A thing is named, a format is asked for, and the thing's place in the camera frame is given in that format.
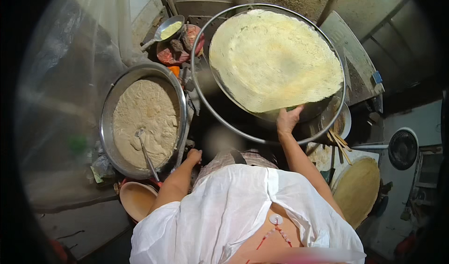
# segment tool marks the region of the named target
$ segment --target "spoon with powder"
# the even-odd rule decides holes
[[[158,27],[158,29],[156,29],[156,33],[154,33],[154,38],[146,42],[142,46],[142,52],[146,51],[155,42],[171,40],[172,38],[175,38],[176,36],[181,34],[184,25],[184,20],[185,20],[184,16],[177,15],[164,21]]]
[[[151,161],[151,159],[149,158],[149,155],[146,151],[145,145],[143,144],[143,140],[142,140],[142,134],[145,132],[145,130],[143,128],[139,129],[136,131],[136,134],[134,135],[135,137],[138,137],[141,145],[142,145],[142,151],[143,151],[143,156],[145,157],[146,160],[146,164],[149,166],[149,168],[151,169],[151,171],[153,172],[153,176],[156,179],[156,184],[161,187],[162,186],[162,182],[159,179],[158,173],[156,172],[156,170],[154,169],[153,166],[153,162]]]

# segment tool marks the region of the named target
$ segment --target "cutting board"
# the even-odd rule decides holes
[[[375,84],[373,81],[372,75],[376,72],[373,62],[337,12],[332,11],[320,29],[332,41],[344,65],[348,92],[345,102],[348,106],[385,91],[382,83]]]

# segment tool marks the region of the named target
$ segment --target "blue tape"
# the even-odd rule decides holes
[[[382,77],[380,77],[379,71],[376,71],[373,73],[373,79],[374,79],[374,82],[376,82],[376,84],[379,84],[382,82]]]

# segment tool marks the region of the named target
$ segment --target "woman's arm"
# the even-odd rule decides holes
[[[187,158],[181,166],[172,172],[164,181],[164,184],[159,190],[158,197],[148,214],[168,203],[181,201],[187,195],[190,187],[192,169],[196,164],[201,162],[202,153],[201,150],[198,151],[197,149],[191,149],[188,152]]]
[[[343,217],[339,206],[332,197],[329,186],[324,180],[321,173],[317,170],[315,165],[307,158],[307,155],[296,142],[291,134],[296,123],[300,120],[300,113],[304,106],[298,106],[294,110],[287,112],[285,108],[279,112],[277,126],[279,142],[284,149],[285,157],[287,158],[288,166],[291,171],[302,174],[312,186],[317,190],[326,202]]]

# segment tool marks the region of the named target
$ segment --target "tan bowl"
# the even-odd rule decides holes
[[[158,192],[149,185],[138,182],[127,182],[120,189],[120,200],[125,211],[135,221],[140,222],[148,215]]]

